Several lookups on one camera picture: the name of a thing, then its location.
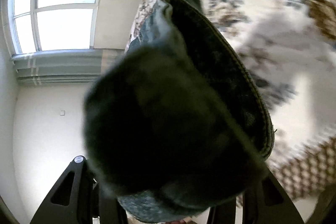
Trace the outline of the white framed window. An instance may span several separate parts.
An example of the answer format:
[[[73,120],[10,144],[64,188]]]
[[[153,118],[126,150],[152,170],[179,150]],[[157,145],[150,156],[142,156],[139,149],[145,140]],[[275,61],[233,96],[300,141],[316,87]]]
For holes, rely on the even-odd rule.
[[[100,0],[4,0],[11,54],[92,49]]]

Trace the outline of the dark blue denim jeans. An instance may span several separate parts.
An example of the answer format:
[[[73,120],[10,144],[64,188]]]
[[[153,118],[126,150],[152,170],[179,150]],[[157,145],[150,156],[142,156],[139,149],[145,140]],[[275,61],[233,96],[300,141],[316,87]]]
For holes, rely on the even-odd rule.
[[[234,199],[266,176],[270,115],[245,66],[185,0],[157,0],[91,88],[85,148],[102,188],[144,223]]]

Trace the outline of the floral cream blanket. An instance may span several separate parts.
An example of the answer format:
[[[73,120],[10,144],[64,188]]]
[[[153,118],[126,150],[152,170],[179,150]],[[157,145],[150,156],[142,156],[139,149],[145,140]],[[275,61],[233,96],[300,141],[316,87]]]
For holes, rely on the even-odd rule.
[[[142,0],[131,37],[156,0]],[[199,0],[271,114],[268,164],[294,201],[335,184],[335,0]]]

